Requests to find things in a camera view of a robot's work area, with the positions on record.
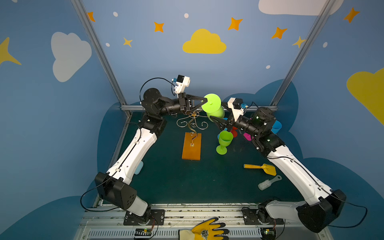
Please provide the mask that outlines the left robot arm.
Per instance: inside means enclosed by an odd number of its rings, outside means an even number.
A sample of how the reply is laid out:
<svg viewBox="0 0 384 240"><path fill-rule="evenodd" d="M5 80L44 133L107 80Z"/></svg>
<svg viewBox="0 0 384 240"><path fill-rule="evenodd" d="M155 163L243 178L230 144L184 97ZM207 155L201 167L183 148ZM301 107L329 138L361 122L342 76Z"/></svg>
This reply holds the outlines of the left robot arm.
<svg viewBox="0 0 384 240"><path fill-rule="evenodd" d="M189 115L208 101L207 98L186 93L177 96L176 99L169 99L155 88L145 91L141 101L145 114L138 124L133 140L105 174L98 173L95 177L101 199L139 217L145 215L149 205L137 196L137 191L130 184L139 163L164 131L167 124L164 117Z"/></svg>

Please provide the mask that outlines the pink wine glass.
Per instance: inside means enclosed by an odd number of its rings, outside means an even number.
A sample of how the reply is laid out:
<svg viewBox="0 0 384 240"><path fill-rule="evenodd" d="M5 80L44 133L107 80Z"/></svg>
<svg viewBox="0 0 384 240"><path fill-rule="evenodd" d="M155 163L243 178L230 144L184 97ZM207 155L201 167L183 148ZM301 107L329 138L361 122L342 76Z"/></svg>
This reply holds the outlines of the pink wine glass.
<svg viewBox="0 0 384 240"><path fill-rule="evenodd" d="M245 138L247 141L252 141L252 139L253 139L253 137L252 137L250 134L248 134L248 133L244 133L243 136L244 136L244 138Z"/></svg>

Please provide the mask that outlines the red wine glass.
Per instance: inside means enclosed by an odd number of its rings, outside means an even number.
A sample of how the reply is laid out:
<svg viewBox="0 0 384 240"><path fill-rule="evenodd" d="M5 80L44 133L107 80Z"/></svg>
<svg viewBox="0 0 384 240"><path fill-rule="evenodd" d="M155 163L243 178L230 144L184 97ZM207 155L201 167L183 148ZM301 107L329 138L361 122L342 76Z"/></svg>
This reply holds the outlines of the red wine glass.
<svg viewBox="0 0 384 240"><path fill-rule="evenodd" d="M232 135L233 135L234 138L236 138L236 137L238 136L237 128L232 127L232 129L230 130L230 132L232 133Z"/></svg>

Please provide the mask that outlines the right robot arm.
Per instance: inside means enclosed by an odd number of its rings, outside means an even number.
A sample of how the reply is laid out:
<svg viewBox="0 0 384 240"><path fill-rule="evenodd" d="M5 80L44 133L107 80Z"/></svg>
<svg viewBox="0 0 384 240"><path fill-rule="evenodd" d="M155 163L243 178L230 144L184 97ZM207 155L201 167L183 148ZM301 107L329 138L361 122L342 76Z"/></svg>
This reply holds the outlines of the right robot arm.
<svg viewBox="0 0 384 240"><path fill-rule="evenodd" d="M308 230L320 233L339 217L346 201L341 190L332 190L312 174L272 132L274 113L259 107L251 118L238 103L221 103L230 113L226 120L212 117L220 130L235 127L253 137L255 148L273 163L294 184L303 196L301 202L265 201L257 211L258 221L269 224L274 219L301 222Z"/></svg>

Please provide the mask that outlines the green wine glass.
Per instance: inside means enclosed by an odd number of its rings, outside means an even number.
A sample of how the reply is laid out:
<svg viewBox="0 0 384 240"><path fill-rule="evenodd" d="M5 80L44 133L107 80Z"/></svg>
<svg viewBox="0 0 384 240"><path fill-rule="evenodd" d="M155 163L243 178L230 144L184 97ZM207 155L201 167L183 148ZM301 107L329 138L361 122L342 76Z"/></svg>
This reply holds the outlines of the green wine glass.
<svg viewBox="0 0 384 240"><path fill-rule="evenodd" d="M211 117L217 117L223 119L225 116L225 111L222 107L222 101L220 97L216 94L207 94L204 96L207 99L207 102L202 105L202 109L206 112L209 120L213 122Z"/></svg>
<svg viewBox="0 0 384 240"><path fill-rule="evenodd" d="M227 147L232 143L234 136L231 132L222 131L219 134L219 145L216 148L216 152L219 155L225 155L227 153Z"/></svg>

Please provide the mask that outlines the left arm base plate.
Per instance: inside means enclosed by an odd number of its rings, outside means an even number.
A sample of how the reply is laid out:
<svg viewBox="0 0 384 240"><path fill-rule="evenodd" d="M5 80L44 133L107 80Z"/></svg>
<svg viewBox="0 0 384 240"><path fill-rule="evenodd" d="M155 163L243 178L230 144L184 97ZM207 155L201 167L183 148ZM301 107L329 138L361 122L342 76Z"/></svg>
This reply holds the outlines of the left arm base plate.
<svg viewBox="0 0 384 240"><path fill-rule="evenodd" d="M124 226L162 226L165 220L165 210L149 209L143 216L135 215L131 212L126 212L123 225Z"/></svg>

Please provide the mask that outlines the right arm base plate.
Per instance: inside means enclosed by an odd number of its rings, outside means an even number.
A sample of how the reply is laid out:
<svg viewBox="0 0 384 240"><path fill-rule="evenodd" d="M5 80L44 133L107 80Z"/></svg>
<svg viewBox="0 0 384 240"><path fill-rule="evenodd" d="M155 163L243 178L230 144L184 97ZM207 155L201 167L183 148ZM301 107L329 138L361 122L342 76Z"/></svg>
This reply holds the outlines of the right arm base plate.
<svg viewBox="0 0 384 240"><path fill-rule="evenodd" d="M250 209L244 207L241 209L245 225L283 225L283 219L273 219L267 213L265 208Z"/></svg>

